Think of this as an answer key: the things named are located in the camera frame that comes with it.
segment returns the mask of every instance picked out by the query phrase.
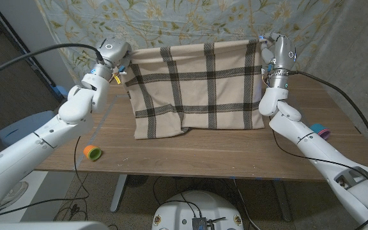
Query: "white wall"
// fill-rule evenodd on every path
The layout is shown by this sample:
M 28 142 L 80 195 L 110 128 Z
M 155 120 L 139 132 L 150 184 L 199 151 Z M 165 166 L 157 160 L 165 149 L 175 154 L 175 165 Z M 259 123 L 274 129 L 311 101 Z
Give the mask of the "white wall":
M 34 1 L 0 0 L 0 11 L 30 51 L 55 44 Z M 57 50 L 40 54 L 36 59 L 58 86 L 69 91 L 75 85 Z
M 345 4 L 345 10 L 319 43 L 320 50 L 306 71 L 341 88 L 368 120 L 368 0 Z M 333 89 L 326 90 L 368 138 L 366 126 L 346 99 Z

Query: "table leg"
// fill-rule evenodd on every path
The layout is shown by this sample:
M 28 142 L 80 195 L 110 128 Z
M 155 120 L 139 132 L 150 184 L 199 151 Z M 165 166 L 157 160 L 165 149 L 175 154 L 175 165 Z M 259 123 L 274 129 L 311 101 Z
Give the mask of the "table leg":
M 125 189 L 125 183 L 127 179 L 127 174 L 120 174 L 118 183 L 116 184 L 116 189 L 114 191 L 112 204 L 110 205 L 110 211 L 115 212 L 119 209 L 119 203 L 123 196 L 123 191 Z
M 275 188 L 276 196 L 279 203 L 280 211 L 282 212 L 282 218 L 286 222 L 292 221 L 292 214 L 289 208 L 288 197 L 286 196 L 285 186 L 282 181 L 272 181 Z

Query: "blue object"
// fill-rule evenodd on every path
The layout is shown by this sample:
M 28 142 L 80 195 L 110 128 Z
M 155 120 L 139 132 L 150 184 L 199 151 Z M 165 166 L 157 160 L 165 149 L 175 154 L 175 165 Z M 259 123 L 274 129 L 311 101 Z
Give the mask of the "blue object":
M 330 137 L 330 129 L 323 125 L 313 124 L 310 129 L 313 130 L 313 132 L 316 132 L 324 140 L 327 140 Z
M 65 98 L 68 97 L 69 92 L 63 86 L 55 87 Z
M 30 115 L 0 130 L 0 139 L 4 146 L 8 147 L 40 128 L 54 116 L 52 111 Z
M 61 92 L 59 91 L 58 87 L 53 87 L 52 85 L 50 85 L 50 87 L 54 90 L 54 92 L 57 94 L 57 95 L 60 95 Z

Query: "fabric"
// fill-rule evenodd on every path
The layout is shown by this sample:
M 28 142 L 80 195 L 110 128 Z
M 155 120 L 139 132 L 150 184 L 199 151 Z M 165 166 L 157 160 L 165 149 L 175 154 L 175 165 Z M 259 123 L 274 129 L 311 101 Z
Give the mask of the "fabric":
M 133 49 L 257 39 L 273 31 L 296 44 L 303 70 L 345 0 L 35 0 L 56 43 L 95 45 L 115 36 Z M 95 54 L 62 49 L 77 82 Z
M 263 128 L 257 42 L 218 42 L 132 52 L 121 81 L 130 95 L 136 139 L 188 128 Z

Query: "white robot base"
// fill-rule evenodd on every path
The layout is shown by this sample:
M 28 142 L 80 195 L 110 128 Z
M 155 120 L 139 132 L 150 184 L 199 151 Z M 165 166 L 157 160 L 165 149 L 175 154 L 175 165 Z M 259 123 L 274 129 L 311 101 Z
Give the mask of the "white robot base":
M 243 230 L 240 212 L 219 195 L 193 190 L 183 192 L 183 196 L 186 201 L 194 203 L 200 208 L 202 217 L 206 217 L 207 221 L 225 217 L 223 220 L 214 222 L 214 227 L 208 229 Z M 177 194 L 168 199 L 168 203 L 162 204 L 154 214 L 152 230 L 193 229 L 194 214 L 189 205 L 194 210 L 196 217 L 200 217 L 197 207 L 193 204 L 174 201 L 184 200 L 181 194 Z

